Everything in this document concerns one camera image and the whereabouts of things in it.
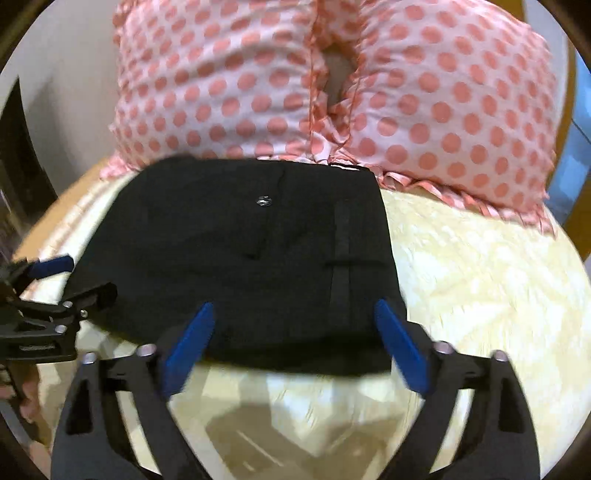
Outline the person's left hand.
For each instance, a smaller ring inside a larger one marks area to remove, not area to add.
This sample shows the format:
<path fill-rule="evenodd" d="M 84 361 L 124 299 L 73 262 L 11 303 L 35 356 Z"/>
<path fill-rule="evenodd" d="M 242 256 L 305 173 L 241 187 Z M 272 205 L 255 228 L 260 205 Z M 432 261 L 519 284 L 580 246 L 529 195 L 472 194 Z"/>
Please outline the person's left hand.
<path fill-rule="evenodd" d="M 40 375 L 33 363 L 1 366 L 1 416 L 23 446 L 42 442 L 38 418 Z"/>

